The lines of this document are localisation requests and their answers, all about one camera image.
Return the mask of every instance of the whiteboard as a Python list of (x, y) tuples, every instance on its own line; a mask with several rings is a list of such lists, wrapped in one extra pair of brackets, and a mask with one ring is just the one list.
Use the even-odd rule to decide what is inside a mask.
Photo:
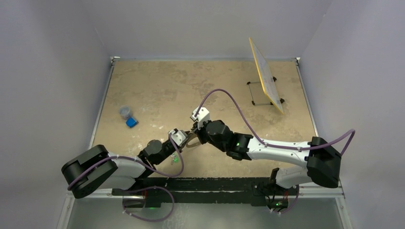
[(257, 71), (259, 72), (260, 82), (262, 83), (263, 92), (270, 99), (273, 105), (284, 114), (283, 107), (281, 106), (280, 98), (276, 84), (274, 83), (273, 76), (271, 75), (270, 66), (266, 59), (259, 51), (252, 38), (249, 37), (250, 47), (252, 47), (253, 57), (255, 58)]

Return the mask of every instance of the white wall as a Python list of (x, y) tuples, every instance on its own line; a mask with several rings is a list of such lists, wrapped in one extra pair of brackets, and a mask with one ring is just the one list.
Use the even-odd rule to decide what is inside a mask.
[(110, 55), (301, 56), (331, 0), (83, 0)]
[(405, 1), (334, 0), (301, 58), (321, 135), (357, 130), (341, 179), (357, 229), (405, 225)]
[(0, 222), (55, 228), (109, 71), (80, 0), (0, 2)]

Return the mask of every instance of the clear plastic cup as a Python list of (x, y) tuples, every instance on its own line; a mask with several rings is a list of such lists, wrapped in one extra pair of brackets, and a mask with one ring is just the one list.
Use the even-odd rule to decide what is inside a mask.
[(132, 117), (132, 111), (129, 106), (122, 106), (119, 109), (119, 114), (124, 120), (128, 120), (130, 117)]

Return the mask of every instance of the blue cube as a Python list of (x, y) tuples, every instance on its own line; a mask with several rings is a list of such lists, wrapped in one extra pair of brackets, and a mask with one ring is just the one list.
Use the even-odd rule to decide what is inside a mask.
[(138, 124), (138, 121), (134, 117), (130, 117), (127, 120), (127, 126), (129, 126), (130, 128), (133, 128), (134, 126), (136, 126), (136, 124)]

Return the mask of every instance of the cable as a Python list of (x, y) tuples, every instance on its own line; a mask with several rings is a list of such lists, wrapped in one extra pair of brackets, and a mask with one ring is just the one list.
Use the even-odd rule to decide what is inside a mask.
[(224, 90), (224, 89), (218, 88), (218, 89), (214, 89), (214, 90), (210, 91), (210, 92), (204, 97), (204, 99), (201, 101), (201, 104), (200, 104), (200, 106), (198, 107), (197, 112), (194, 114), (194, 117), (197, 117), (198, 112), (200, 111), (201, 107), (202, 107), (203, 104), (205, 103), (205, 100), (207, 100), (207, 98), (208, 98), (212, 93), (217, 92), (217, 91), (224, 92), (225, 94), (227, 94), (227, 95), (231, 98), (232, 102), (235, 104), (236, 108), (238, 109), (239, 114), (241, 115), (243, 121), (246, 123), (247, 127), (250, 129), (250, 131), (252, 132), (252, 134), (256, 137), (256, 139), (257, 139), (260, 143), (262, 143), (262, 144), (264, 144), (264, 145), (266, 145), (266, 146), (268, 146), (268, 147), (274, 147), (274, 148), (280, 148), (280, 149), (292, 149), (292, 150), (298, 150), (298, 151), (322, 149), (322, 148), (326, 148), (326, 147), (329, 147), (329, 146), (331, 146), (331, 145), (334, 145), (334, 144), (340, 142), (341, 140), (343, 140), (344, 138), (346, 138), (348, 135), (350, 135), (349, 139), (348, 139), (347, 142), (346, 142), (346, 145), (343, 147), (343, 150), (341, 151), (341, 155), (343, 155), (344, 152), (346, 151), (347, 147), (349, 146), (350, 142), (352, 141), (352, 139), (353, 139), (353, 137), (354, 137), (354, 134), (356, 133), (356, 131), (355, 131), (354, 129), (351, 129), (351, 130), (349, 130), (348, 132), (346, 132), (345, 134), (343, 134), (342, 136), (340, 136), (339, 138), (337, 138), (337, 139), (335, 139), (335, 140), (333, 140), (333, 141), (331, 141), (331, 142), (329, 142), (329, 143), (322, 144), (322, 145), (320, 145), (320, 146), (293, 147), (293, 146), (278, 146), (278, 145), (268, 144), (268, 143), (265, 143), (265, 142), (256, 134), (256, 132), (255, 132), (255, 131), (253, 130), (253, 128), (251, 127), (251, 125), (247, 122), (247, 120), (246, 120), (245, 116), (243, 115), (243, 113), (242, 113), (240, 107), (238, 106), (238, 103), (235, 101), (235, 99), (232, 97), (232, 95), (229, 94), (229, 92), (227, 92), (227, 91)]
[(262, 188), (260, 188), (260, 189), (258, 189), (258, 190), (260, 191), (260, 193), (261, 193), (263, 196), (265, 196), (265, 197), (268, 198), (268, 201), (270, 201), (270, 196), (266, 195), (266, 194), (264, 193), (264, 191), (263, 191)]
[(299, 195), (299, 185), (297, 185), (297, 195), (295, 196), (294, 201), (292, 202), (292, 204), (291, 204), (290, 206), (288, 206), (287, 209), (285, 209), (284, 211), (280, 212), (281, 214), (284, 214), (284, 213), (290, 211), (290, 210), (292, 209), (292, 207), (294, 207), (295, 203), (296, 203), (297, 200), (298, 200), (298, 195)]
[(122, 208), (124, 209), (123, 213), (127, 213), (129, 216), (135, 217), (137, 219), (140, 219), (140, 220), (143, 220), (143, 221), (146, 221), (146, 222), (161, 222), (161, 221), (164, 221), (165, 219), (167, 219), (172, 214), (172, 212), (174, 210), (174, 197), (167, 189), (165, 189), (163, 187), (159, 187), (159, 186), (152, 186), (152, 187), (146, 187), (146, 188), (142, 188), (142, 189), (138, 189), (138, 190), (134, 190), (134, 191), (129, 191), (128, 193), (137, 193), (137, 192), (140, 192), (140, 191), (143, 191), (143, 190), (149, 190), (149, 189), (155, 189), (155, 188), (161, 189), (161, 190), (167, 192), (169, 194), (170, 198), (171, 198), (171, 202), (172, 202), (171, 209), (170, 209), (170, 212), (166, 216), (164, 216), (164, 217), (162, 217), (160, 219), (146, 219), (146, 218), (134, 215), (134, 214), (130, 213), (125, 208), (125, 204), (124, 204), (125, 199), (122, 199)]

